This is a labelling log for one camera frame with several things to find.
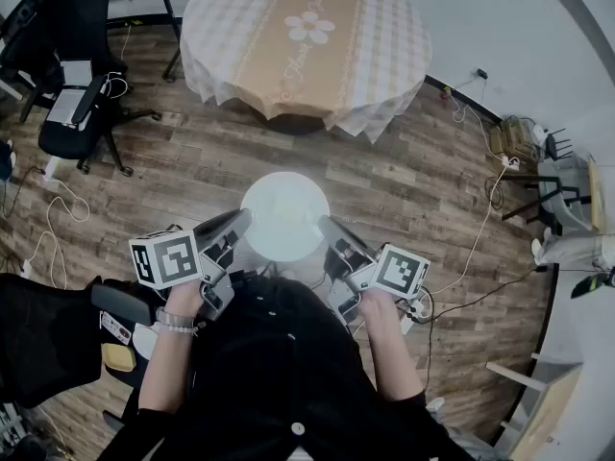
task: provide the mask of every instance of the white cable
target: white cable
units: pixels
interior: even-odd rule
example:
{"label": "white cable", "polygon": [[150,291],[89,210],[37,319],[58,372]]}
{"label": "white cable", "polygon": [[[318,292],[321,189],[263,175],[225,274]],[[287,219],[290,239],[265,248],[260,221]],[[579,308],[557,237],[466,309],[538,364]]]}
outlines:
{"label": "white cable", "polygon": [[482,221],[482,224],[480,225],[480,230],[479,233],[477,234],[477,238],[474,241],[474,245],[472,246],[472,250],[470,251],[470,254],[468,255],[468,260],[465,263],[465,268],[463,269],[463,273],[461,274],[461,277],[459,277],[457,280],[455,280],[453,283],[449,283],[446,287],[441,288],[440,290],[436,290],[435,292],[431,292],[431,294],[434,296],[435,294],[439,294],[440,292],[445,291],[447,288],[452,287],[453,285],[455,285],[456,283],[460,282],[461,279],[463,279],[465,277],[465,274],[468,271],[468,267],[470,266],[470,260],[472,259],[472,255],[474,254],[474,249],[477,247],[477,244],[479,244],[479,239],[480,239],[480,235],[482,234],[482,230],[484,229],[484,225],[487,223],[487,220],[489,219],[489,215],[491,215],[491,200],[493,199],[493,193],[496,189],[496,186],[498,185],[498,183],[500,182],[500,179],[502,178],[502,176],[504,175],[504,173],[506,172],[506,169],[508,169],[508,166],[515,163],[519,162],[518,158],[512,158],[511,160],[509,160],[506,165],[504,166],[504,169],[502,170],[502,173],[500,173],[500,176],[498,176],[498,178],[496,179],[495,183],[493,184],[492,188],[491,188],[491,193],[489,194],[489,209],[487,209],[487,214],[484,217],[484,220]]}
{"label": "white cable", "polygon": [[[425,298],[425,296],[428,295],[427,292],[425,291],[425,289],[421,288],[421,290],[423,291],[423,295],[421,296],[421,298],[419,300],[419,303],[422,302],[423,299]],[[431,301],[431,299],[428,299],[428,302],[430,303],[430,312],[427,313],[427,316],[425,316],[423,313],[419,314],[419,318],[421,318],[421,319],[429,319],[431,317],[431,314],[434,311],[434,309],[433,309],[433,302]]]}
{"label": "white cable", "polygon": [[[117,99],[118,97],[122,97],[124,94],[126,94],[126,92],[128,92],[128,83],[122,79],[121,77],[110,77],[110,75],[122,75],[120,72],[109,72],[108,74],[105,75],[106,79],[105,82],[103,83],[103,87],[101,89],[101,94],[107,94],[107,97],[109,97],[110,99]],[[111,82],[113,81],[120,81],[122,83],[124,83],[124,91],[121,94],[117,94],[115,96],[111,96]]]}
{"label": "white cable", "polygon": [[362,328],[364,324],[365,324],[365,320],[360,322],[360,324],[357,326],[357,329],[353,331],[353,338],[355,338],[355,335],[358,333],[358,331]]}
{"label": "white cable", "polygon": [[126,88],[124,89],[124,92],[122,92],[121,94],[117,94],[115,96],[111,96],[110,99],[117,99],[118,97],[122,97],[124,94],[126,94],[126,92],[128,92],[128,83],[124,79],[120,79],[119,77],[113,77],[112,79],[109,80],[109,84],[110,84],[109,93],[111,93],[111,82],[113,81],[123,82]]}
{"label": "white cable", "polygon": [[60,434],[60,431],[56,427],[56,424],[54,424],[54,421],[51,420],[51,417],[49,415],[47,415],[47,412],[42,409],[42,406],[39,406],[38,409],[42,412],[42,414],[45,417],[47,417],[47,420],[51,423],[51,426],[56,430],[56,433],[58,434],[58,437],[60,437],[61,444],[64,446],[64,451],[68,451],[68,447],[66,446],[66,442],[64,441],[64,438],[62,437],[62,435]]}
{"label": "white cable", "polygon": [[[487,87],[487,81],[484,81],[484,85],[482,86],[482,94],[480,96],[480,103],[479,103],[480,106],[482,106],[482,101],[484,100],[484,90],[486,87]],[[469,106],[465,105],[462,109],[459,103],[455,100],[455,97],[453,97],[452,92],[451,92],[451,99],[453,99],[453,102],[455,103],[455,106],[456,106],[456,110],[453,111],[453,121],[455,121],[456,123],[463,123],[463,121],[465,120],[465,110],[467,110]],[[457,119],[456,117],[460,111],[462,111],[463,114],[461,115],[460,119]],[[498,156],[496,156],[491,150],[491,146],[489,145],[489,141],[487,140],[487,134],[484,132],[484,127],[482,126],[482,121],[480,120],[480,117],[476,114],[476,112],[472,108],[470,108],[470,111],[479,120],[480,132],[482,133],[482,138],[484,138],[484,144],[487,147],[487,151],[489,151],[489,154],[491,154],[491,156],[493,156],[494,158],[500,161],[503,161],[502,158],[499,158]]]}
{"label": "white cable", "polygon": [[124,60],[124,50],[126,49],[126,45],[128,44],[128,38],[131,36],[131,28],[133,27],[133,24],[128,26],[128,33],[126,34],[126,40],[124,41],[124,47],[122,48],[122,53],[119,56],[119,58],[121,60]]}
{"label": "white cable", "polygon": [[49,277],[51,278],[51,282],[53,283],[54,287],[58,288],[58,286],[56,285],[56,282],[54,281],[54,263],[56,262],[56,253],[60,252],[60,257],[61,257],[61,266],[62,269],[64,271],[64,290],[66,290],[66,284],[68,282],[68,276],[66,274],[66,263],[64,262],[64,254],[62,252],[62,247],[60,246],[60,242],[58,241],[58,237],[56,236],[56,234],[54,233],[54,229],[53,227],[51,227],[51,221],[49,220],[49,210],[51,210],[51,206],[56,202],[56,200],[60,200],[61,204],[64,205],[64,208],[66,208],[66,211],[68,212],[68,215],[70,215],[70,217],[75,221],[75,222],[85,222],[88,218],[89,218],[89,205],[87,204],[86,200],[84,200],[83,198],[77,196],[75,193],[73,193],[68,186],[66,186],[66,184],[64,184],[63,182],[61,182],[60,180],[54,180],[54,179],[50,179],[50,178],[45,178],[45,176],[42,177],[45,181],[47,182],[59,182],[62,186],[64,186],[64,188],[66,188],[66,190],[75,197],[75,200],[79,200],[80,202],[83,202],[84,205],[87,207],[87,216],[84,219],[78,219],[77,217],[75,217],[73,215],[73,213],[68,209],[68,206],[66,206],[66,203],[64,202],[63,198],[61,196],[57,196],[56,198],[54,198],[51,203],[49,204],[49,206],[47,207],[47,226],[49,227],[49,230],[46,230],[44,233],[42,233],[40,235],[40,238],[38,239],[37,242],[37,248],[35,249],[35,253],[29,257],[28,259],[26,259],[25,261],[27,261],[28,263],[30,263],[35,256],[38,253],[38,247],[40,246],[40,242],[42,241],[42,238],[47,235],[50,234],[51,237],[54,240],[55,243],[55,247],[54,247],[54,255],[51,259],[51,266],[49,267]]}

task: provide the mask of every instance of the white button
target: white button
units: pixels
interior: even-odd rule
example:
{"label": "white button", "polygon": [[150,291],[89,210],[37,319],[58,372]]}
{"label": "white button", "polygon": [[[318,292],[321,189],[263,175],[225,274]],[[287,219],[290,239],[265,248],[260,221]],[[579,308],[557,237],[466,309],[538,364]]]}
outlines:
{"label": "white button", "polygon": [[295,435],[304,435],[306,433],[306,428],[303,424],[300,424],[299,422],[295,422],[293,425],[291,425],[290,429]]}

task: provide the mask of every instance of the bracelet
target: bracelet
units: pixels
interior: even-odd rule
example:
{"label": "bracelet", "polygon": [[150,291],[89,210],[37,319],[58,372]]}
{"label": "bracelet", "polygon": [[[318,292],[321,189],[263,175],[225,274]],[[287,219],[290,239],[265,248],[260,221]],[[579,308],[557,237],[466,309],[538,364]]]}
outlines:
{"label": "bracelet", "polygon": [[194,319],[185,316],[176,316],[164,311],[164,307],[159,307],[156,311],[156,319],[161,325],[168,327],[193,328]]}
{"label": "bracelet", "polygon": [[158,325],[160,326],[161,329],[166,329],[167,331],[172,331],[174,333],[186,333],[186,334],[192,334],[194,336],[198,336],[197,331],[199,329],[204,328],[206,325],[206,322],[202,321],[201,323],[197,324],[194,327],[177,327],[174,325],[168,325],[166,323],[161,323],[160,321],[158,321]]}

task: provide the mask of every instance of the black sleeve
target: black sleeve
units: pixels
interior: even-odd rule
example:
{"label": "black sleeve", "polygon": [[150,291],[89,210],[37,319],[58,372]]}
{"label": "black sleeve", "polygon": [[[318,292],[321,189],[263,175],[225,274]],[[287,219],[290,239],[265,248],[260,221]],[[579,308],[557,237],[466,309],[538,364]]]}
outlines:
{"label": "black sleeve", "polygon": [[164,437],[173,415],[162,411],[138,410],[136,417],[125,424],[98,461],[141,460]]}
{"label": "black sleeve", "polygon": [[474,461],[474,458],[458,446],[446,431],[427,411],[425,391],[407,400],[390,403],[398,416],[416,432],[419,438],[425,439],[429,447],[428,454],[439,461]]}

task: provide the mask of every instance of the person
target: person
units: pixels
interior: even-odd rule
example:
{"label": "person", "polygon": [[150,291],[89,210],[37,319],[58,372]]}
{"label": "person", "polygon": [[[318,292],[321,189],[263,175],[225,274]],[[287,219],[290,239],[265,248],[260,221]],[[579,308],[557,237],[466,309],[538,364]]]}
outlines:
{"label": "person", "polygon": [[531,241],[531,253],[536,266],[577,263],[610,269],[615,266],[615,235],[590,230],[555,235],[546,228],[542,244],[538,239]]}
{"label": "person", "polygon": [[[183,331],[199,284],[175,286],[164,307],[189,322]],[[138,413],[100,460],[473,459],[427,411],[390,294],[367,290],[359,305],[376,389],[349,330],[308,287],[265,277],[244,287],[197,338],[160,326]]]}
{"label": "person", "polygon": [[0,180],[7,181],[17,162],[17,155],[12,151],[12,140],[7,143],[0,140]]}

